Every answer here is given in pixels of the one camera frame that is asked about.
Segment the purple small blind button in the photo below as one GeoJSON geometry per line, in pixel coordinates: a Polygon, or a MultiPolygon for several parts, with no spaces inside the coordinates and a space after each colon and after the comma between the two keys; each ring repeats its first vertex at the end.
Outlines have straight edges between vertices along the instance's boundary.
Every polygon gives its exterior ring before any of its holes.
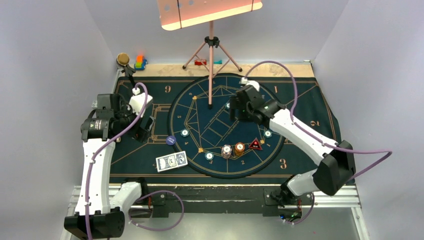
{"type": "Polygon", "coordinates": [[[167,136],[167,138],[165,140],[166,144],[169,145],[169,146],[173,146],[176,143],[176,141],[177,141],[177,139],[173,135],[167,136]]]}

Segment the red triangular dealer button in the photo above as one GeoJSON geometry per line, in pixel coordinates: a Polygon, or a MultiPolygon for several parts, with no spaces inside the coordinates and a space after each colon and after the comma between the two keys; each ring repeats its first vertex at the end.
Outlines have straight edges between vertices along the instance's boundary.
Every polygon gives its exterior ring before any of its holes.
{"type": "Polygon", "coordinates": [[[255,138],[248,146],[249,149],[252,150],[259,150],[262,151],[262,144],[261,144],[261,140],[259,140],[258,138],[255,138]]]}

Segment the green poker chip stack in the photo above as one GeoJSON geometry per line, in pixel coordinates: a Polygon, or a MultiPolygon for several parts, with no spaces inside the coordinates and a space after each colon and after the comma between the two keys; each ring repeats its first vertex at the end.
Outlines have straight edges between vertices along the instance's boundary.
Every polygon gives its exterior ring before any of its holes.
{"type": "Polygon", "coordinates": [[[212,152],[206,152],[204,157],[207,161],[212,161],[214,159],[214,154],[212,152]]]}

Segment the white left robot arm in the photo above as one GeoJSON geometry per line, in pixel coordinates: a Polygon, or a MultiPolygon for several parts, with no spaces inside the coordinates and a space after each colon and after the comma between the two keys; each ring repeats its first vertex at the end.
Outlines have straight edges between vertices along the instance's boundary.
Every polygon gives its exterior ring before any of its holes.
{"type": "Polygon", "coordinates": [[[124,135],[145,142],[155,118],[141,127],[143,115],[153,97],[140,93],[129,101],[118,93],[99,94],[92,111],[80,126],[84,167],[81,190],[74,214],[64,219],[64,228],[80,240],[122,236],[133,203],[149,199],[144,178],[128,178],[110,197],[109,180],[116,143],[124,135]]]}

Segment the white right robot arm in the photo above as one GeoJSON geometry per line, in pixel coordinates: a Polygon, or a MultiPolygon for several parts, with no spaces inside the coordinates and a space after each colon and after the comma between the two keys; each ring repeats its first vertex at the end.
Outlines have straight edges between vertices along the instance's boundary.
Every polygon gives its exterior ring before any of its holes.
{"type": "Polygon", "coordinates": [[[294,204],[300,196],[317,191],[333,196],[353,177],[356,165],[349,142],[337,143],[297,119],[279,101],[264,100],[257,81],[242,77],[240,84],[242,87],[229,100],[230,120],[238,114],[240,121],[264,126],[292,142],[317,165],[281,184],[280,193],[271,196],[279,205],[294,204]]]}

